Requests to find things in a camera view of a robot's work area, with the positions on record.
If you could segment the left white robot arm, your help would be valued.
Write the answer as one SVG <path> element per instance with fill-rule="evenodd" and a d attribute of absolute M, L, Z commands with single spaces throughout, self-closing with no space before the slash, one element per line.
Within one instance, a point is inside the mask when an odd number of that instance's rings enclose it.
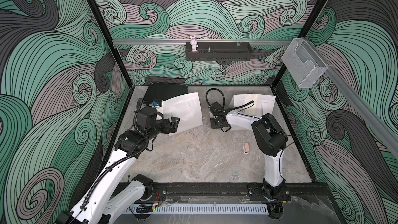
<path fill-rule="evenodd" d="M 135 201 L 152 196 L 153 180 L 140 174 L 116 196 L 114 191 L 127 170 L 159 134 L 176 133 L 180 119 L 165 118 L 153 107 L 135 112 L 133 125 L 119 136 L 114 151 L 84 197 L 70 211 L 63 211 L 57 224 L 113 224 Z"/>

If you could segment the white non-woven bag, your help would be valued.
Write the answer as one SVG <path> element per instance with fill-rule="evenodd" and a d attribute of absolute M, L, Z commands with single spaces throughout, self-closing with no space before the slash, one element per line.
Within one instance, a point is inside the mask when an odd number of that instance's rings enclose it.
<path fill-rule="evenodd" d="M 197 92 L 183 94 L 162 102 L 162 113 L 165 118 L 178 117 L 177 132 L 169 136 L 181 133 L 203 125 L 202 109 Z"/>
<path fill-rule="evenodd" d="M 231 131 L 252 131 L 251 124 L 263 115 L 272 114 L 276 97 L 264 94 L 236 94 L 229 104 L 230 108 L 249 104 L 240 109 L 233 110 L 227 115 L 227 122 Z"/>

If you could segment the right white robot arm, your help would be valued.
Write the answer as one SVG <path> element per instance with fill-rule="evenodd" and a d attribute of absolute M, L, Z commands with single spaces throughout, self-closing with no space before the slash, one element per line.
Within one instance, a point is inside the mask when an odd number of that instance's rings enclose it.
<path fill-rule="evenodd" d="M 287 202 L 291 198 L 287 193 L 286 180 L 282 174 L 283 154 L 288 141 L 287 135 L 270 113 L 260 117 L 240 112 L 254 104 L 254 101 L 250 101 L 232 108 L 224 108 L 217 102 L 210 104 L 208 108 L 212 114 L 211 128 L 221 129 L 222 132 L 230 131 L 233 126 L 251 130 L 260 151 L 264 154 L 263 195 L 271 202 Z"/>

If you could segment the pink stapler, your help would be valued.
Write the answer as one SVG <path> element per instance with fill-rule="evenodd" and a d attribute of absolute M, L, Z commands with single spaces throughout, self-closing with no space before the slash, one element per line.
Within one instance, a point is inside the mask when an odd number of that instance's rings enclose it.
<path fill-rule="evenodd" d="M 249 152 L 250 152 L 249 143 L 244 142 L 243 149 L 244 149 L 244 154 L 249 154 Z"/>

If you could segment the cream lined paper receipt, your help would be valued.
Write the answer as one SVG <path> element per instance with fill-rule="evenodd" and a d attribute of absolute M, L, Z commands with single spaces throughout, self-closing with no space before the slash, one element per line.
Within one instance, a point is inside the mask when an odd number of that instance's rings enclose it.
<path fill-rule="evenodd" d="M 244 107 L 243 110 L 240 111 L 241 114 L 245 114 L 245 115 L 256 115 L 257 109 L 256 109 L 257 105 L 255 101 L 250 101 L 248 106 Z"/>

